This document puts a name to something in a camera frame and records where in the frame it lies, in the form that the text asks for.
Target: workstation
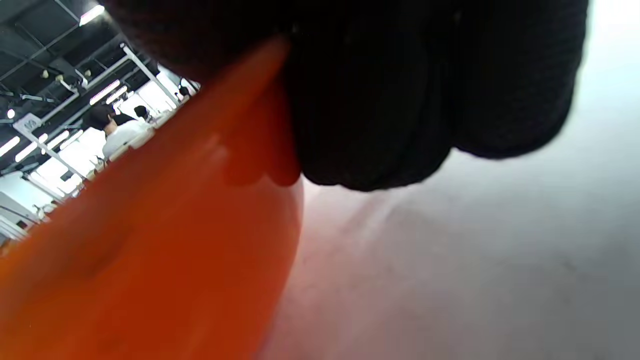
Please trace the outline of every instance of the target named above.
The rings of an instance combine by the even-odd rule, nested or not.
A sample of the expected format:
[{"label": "workstation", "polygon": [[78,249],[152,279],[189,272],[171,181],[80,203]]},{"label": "workstation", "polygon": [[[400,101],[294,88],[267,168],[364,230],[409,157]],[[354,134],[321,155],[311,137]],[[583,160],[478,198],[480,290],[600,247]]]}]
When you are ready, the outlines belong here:
[{"label": "workstation", "polygon": [[83,121],[92,108],[144,122],[135,110],[143,106],[158,128],[180,92],[199,85],[137,51],[91,0],[1,1],[0,28],[2,244],[19,241],[110,161],[105,133]]}]

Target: person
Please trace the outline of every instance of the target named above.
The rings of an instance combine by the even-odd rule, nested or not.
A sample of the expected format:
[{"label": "person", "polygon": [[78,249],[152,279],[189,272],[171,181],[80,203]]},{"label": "person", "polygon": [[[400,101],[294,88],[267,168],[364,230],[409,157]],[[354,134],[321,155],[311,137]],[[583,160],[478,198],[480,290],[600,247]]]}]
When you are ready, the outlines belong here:
[{"label": "person", "polygon": [[136,115],[145,122],[151,122],[151,120],[153,120],[153,116],[151,116],[149,110],[144,105],[136,106],[133,108],[133,111],[135,111]]},{"label": "person", "polygon": [[189,100],[191,98],[191,94],[189,93],[189,89],[187,89],[186,87],[180,86],[178,91],[180,92],[180,95],[182,95],[182,102],[185,102],[185,101],[187,101],[187,100]]},{"label": "person", "polygon": [[107,137],[107,143],[102,148],[105,160],[108,160],[119,148],[152,129],[148,124],[132,117],[129,117],[132,120],[118,124],[116,121],[118,116],[112,107],[99,105],[93,107],[84,120],[90,127],[104,131]]}]

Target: black hair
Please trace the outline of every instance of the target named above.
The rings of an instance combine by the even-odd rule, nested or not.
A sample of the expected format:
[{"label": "black hair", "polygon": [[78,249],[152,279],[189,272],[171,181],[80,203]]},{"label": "black hair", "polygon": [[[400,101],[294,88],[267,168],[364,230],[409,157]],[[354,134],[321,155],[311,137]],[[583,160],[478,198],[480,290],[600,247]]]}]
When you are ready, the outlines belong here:
[{"label": "black hair", "polygon": [[147,110],[147,107],[144,105],[138,105],[135,108],[133,108],[133,111],[136,113],[136,116],[141,117],[143,119],[146,119],[147,116],[149,115],[149,111]]},{"label": "black hair", "polygon": [[116,111],[108,105],[94,106],[89,110],[83,122],[94,129],[102,131],[111,123],[109,116],[115,113]]}]

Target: sign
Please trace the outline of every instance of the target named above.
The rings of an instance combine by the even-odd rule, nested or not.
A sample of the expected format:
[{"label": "sign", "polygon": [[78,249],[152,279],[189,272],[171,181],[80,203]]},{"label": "sign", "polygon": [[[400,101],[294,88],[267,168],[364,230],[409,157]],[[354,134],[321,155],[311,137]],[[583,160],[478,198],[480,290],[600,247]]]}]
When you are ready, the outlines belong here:
[{"label": "sign", "polygon": [[13,123],[13,128],[20,133],[31,134],[35,129],[42,125],[42,120],[32,113],[23,116],[22,119]]}]

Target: ceiling beam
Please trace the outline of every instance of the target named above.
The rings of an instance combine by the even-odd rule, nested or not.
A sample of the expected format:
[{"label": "ceiling beam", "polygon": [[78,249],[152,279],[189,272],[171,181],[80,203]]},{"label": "ceiling beam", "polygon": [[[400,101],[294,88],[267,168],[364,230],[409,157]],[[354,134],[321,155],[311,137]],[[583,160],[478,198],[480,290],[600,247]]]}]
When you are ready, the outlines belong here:
[{"label": "ceiling beam", "polygon": [[14,72],[18,71],[19,68],[23,67],[29,61],[35,59],[38,55],[40,55],[43,52],[45,52],[48,48],[50,48],[53,45],[55,45],[56,43],[58,43],[60,40],[65,38],[65,36],[69,35],[73,30],[77,29],[79,26],[80,25],[77,24],[73,28],[70,28],[69,30],[65,31],[60,36],[58,36],[57,38],[53,39],[53,41],[51,41],[50,43],[45,45],[45,47],[43,47],[40,50],[38,50],[35,53],[33,53],[29,58],[23,60],[21,63],[19,63],[18,65],[14,66],[13,69],[9,70],[8,72],[5,72],[4,75],[0,76],[0,81],[2,81],[4,79],[8,78],[9,76],[11,76],[11,74],[13,74]]},{"label": "ceiling beam", "polygon": [[55,1],[58,5],[60,5],[60,7],[65,10],[69,15],[71,15],[72,18],[74,18],[75,21],[79,22],[80,18],[78,16],[76,16],[76,14],[74,14],[71,10],[69,10],[69,8],[67,8],[60,0],[53,0]]}]

